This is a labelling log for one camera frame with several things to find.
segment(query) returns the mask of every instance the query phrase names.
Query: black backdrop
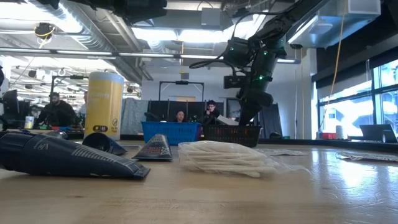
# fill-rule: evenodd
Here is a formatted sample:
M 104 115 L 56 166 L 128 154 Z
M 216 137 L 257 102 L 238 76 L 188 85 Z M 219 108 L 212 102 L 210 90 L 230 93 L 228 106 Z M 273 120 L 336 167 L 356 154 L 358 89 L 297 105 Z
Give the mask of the black backdrop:
M 216 108 L 220 111 L 220 115 L 224 115 L 224 103 L 216 102 Z M 180 101 L 150 101 L 148 104 L 148 112 L 162 117 L 167 121 L 174 121 L 175 114 L 178 111 L 184 111 L 185 119 L 196 115 L 201 118 L 206 110 L 206 102 L 180 102 Z

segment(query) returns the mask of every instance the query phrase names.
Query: dark wire basket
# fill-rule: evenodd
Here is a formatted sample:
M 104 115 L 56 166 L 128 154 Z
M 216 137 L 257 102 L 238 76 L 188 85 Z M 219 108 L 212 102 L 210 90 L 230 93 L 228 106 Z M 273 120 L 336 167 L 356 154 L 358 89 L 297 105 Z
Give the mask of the dark wire basket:
M 259 141 L 260 126 L 207 125 L 203 127 L 205 140 L 255 147 Z

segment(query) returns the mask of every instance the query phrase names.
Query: man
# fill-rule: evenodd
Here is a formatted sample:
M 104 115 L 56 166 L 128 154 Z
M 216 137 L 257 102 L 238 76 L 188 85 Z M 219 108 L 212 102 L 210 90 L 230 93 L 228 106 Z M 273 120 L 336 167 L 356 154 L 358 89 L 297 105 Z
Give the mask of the man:
M 50 126 L 68 127 L 76 125 L 78 118 L 72 106 L 60 100 L 59 93 L 52 93 L 50 97 L 51 102 L 45 105 L 35 122 L 35 126 L 38 126 L 45 120 L 47 120 Z
M 216 102 L 210 100 L 207 103 L 207 110 L 204 113 L 205 118 L 203 124 L 218 124 L 216 118 L 220 115 L 220 112 L 216 108 Z
M 87 107 L 87 92 L 85 92 L 83 99 L 85 99 L 85 104 L 83 104 L 79 110 L 80 116 L 82 116 L 82 115 L 86 116 L 86 114 L 87 114 L 87 112 L 86 112 L 87 111 L 87 108 L 86 108 Z

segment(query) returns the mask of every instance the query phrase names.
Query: computer monitor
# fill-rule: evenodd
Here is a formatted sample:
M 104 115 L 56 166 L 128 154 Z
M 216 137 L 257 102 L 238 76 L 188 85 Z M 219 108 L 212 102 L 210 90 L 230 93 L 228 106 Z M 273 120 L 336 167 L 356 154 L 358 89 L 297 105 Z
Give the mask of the computer monitor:
M 17 90 L 7 91 L 2 96 L 4 114 L 19 114 L 19 103 L 17 97 Z

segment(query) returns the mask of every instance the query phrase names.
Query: red object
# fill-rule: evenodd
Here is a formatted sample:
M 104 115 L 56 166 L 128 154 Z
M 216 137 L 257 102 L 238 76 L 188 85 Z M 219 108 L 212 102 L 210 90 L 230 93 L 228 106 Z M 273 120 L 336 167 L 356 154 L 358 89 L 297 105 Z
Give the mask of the red object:
M 336 139 L 336 133 L 322 133 L 322 139 Z

